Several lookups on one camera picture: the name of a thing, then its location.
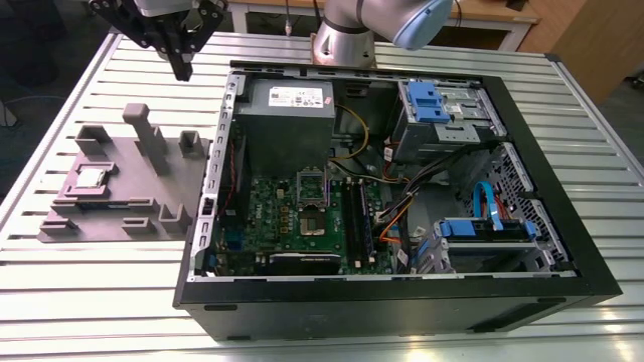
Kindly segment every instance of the open computer tower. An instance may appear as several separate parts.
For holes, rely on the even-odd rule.
[[[233,64],[175,294],[215,339],[505,331],[621,293],[501,78]]]

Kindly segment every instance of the green circuit board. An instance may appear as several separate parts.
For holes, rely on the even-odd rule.
[[[365,183],[371,216],[383,209],[381,187],[377,183]],[[302,193],[307,198],[325,194],[315,182],[302,183]],[[390,274],[390,252],[375,255],[375,262],[357,268],[347,262],[347,245],[345,240],[343,221],[343,182],[330,181],[326,186],[330,202],[329,207],[302,207],[298,205],[298,180],[254,178],[251,199],[249,205],[249,221],[245,229],[245,256],[230,259],[237,275],[253,275],[251,262],[254,253],[333,253],[343,257],[346,275]]]

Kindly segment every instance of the motherboard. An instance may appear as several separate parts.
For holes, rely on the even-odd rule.
[[[298,274],[298,265],[315,274],[391,274],[390,250],[377,250],[373,240],[382,209],[381,185],[365,179],[330,181],[319,171],[253,178],[246,227],[229,228],[221,243],[229,250],[218,256],[221,274],[271,274],[265,267],[281,262],[289,274]]]

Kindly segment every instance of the ram slot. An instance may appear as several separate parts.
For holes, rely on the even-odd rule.
[[[343,183],[343,224],[345,242],[347,243],[347,261],[350,265],[358,266],[361,263],[359,248],[357,242],[357,227],[354,222],[354,203],[351,202],[351,181]]]
[[[367,252],[367,246],[366,246],[367,233],[366,233],[366,225],[365,225],[362,184],[357,182],[353,182],[350,184],[350,203],[351,203],[351,228],[354,229],[354,243],[355,243],[353,247],[353,249],[355,250],[355,260],[353,261],[358,268],[367,265],[370,261],[370,254]]]
[[[375,254],[374,237],[371,236],[371,215],[370,215],[370,203],[367,201],[367,190],[365,183],[359,184],[361,203],[363,207],[363,242],[365,242],[365,256],[367,256],[369,262],[375,262],[373,256]]]

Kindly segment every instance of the sheet metal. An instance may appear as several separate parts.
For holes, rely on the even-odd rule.
[[[382,68],[502,76],[618,277],[625,296],[510,333],[317,341],[214,342],[171,307],[183,241],[42,244],[35,235],[63,185],[83,124],[133,136],[127,102],[173,137],[215,132],[229,62],[310,62],[310,39],[217,34],[191,83],[154,51],[110,35],[0,207],[0,356],[45,360],[642,360],[642,169],[566,69],[539,54],[378,46]]]

